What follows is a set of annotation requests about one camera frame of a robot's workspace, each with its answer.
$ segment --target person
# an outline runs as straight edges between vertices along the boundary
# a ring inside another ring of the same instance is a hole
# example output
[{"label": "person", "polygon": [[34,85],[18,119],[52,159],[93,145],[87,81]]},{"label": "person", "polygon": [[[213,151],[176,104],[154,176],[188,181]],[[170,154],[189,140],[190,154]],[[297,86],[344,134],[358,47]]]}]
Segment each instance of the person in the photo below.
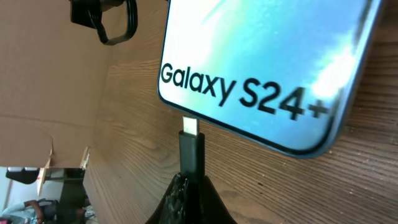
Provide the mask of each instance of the person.
[{"label": "person", "polygon": [[44,221],[44,214],[41,211],[38,201],[29,200],[23,203],[18,203],[14,206],[6,208],[2,214],[2,217],[8,218],[15,224],[19,223],[38,223],[41,224]]},{"label": "person", "polygon": [[13,224],[29,223],[42,224],[48,223],[72,223],[82,221],[85,217],[86,210],[83,208],[73,208],[59,204],[57,201],[50,205],[40,206],[40,202],[45,199],[36,201],[29,200],[19,203],[5,209],[1,216],[8,218]]}]

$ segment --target clothing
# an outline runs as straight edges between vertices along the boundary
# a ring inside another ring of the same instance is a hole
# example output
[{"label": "clothing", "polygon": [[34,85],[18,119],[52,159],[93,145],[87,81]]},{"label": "clothing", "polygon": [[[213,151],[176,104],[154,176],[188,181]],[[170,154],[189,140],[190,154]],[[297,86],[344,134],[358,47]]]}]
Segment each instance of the clothing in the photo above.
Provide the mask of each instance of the clothing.
[{"label": "clothing", "polygon": [[[22,202],[6,208],[2,212],[1,216],[6,218],[9,217],[13,221],[13,223],[19,223],[22,220],[23,220],[22,223],[24,223],[26,220],[29,221],[28,223],[35,223],[36,212],[31,206],[25,208],[25,203]],[[19,217],[20,218],[19,221],[16,222],[15,219],[18,218],[14,217]]]}]

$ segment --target brown tabletop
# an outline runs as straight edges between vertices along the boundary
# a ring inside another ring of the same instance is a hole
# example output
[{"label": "brown tabletop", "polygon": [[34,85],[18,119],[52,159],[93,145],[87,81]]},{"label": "brown tabletop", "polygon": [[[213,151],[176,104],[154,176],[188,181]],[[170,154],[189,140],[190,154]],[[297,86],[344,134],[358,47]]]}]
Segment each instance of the brown tabletop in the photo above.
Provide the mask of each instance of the brown tabletop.
[{"label": "brown tabletop", "polygon": [[[137,3],[136,36],[113,49],[85,177],[101,224],[145,223],[179,171],[183,113],[157,94],[167,2]],[[201,131],[206,174],[238,223],[398,223],[398,1],[324,155],[292,159],[206,122]]]}]

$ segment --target phone screen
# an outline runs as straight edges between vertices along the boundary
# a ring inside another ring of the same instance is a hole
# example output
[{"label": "phone screen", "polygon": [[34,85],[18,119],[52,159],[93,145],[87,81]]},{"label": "phone screen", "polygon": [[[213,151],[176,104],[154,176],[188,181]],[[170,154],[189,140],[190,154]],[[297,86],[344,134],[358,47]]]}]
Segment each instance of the phone screen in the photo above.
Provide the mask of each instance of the phone screen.
[{"label": "phone screen", "polygon": [[336,138],[382,0],[171,0],[167,104],[291,156]]}]

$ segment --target wood grain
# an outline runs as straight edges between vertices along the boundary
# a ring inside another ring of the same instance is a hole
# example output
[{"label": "wood grain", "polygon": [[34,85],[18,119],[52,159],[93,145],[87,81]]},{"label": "wood grain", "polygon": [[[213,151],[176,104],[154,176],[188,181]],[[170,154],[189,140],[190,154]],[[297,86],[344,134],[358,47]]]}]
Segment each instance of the wood grain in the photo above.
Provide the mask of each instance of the wood grain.
[{"label": "wood grain", "polygon": [[[156,91],[167,3],[138,5],[136,36],[113,52],[85,179],[101,223],[144,223],[179,171],[182,113]],[[206,122],[201,131],[206,174],[238,223],[398,223],[398,1],[328,153],[297,160]]]}]

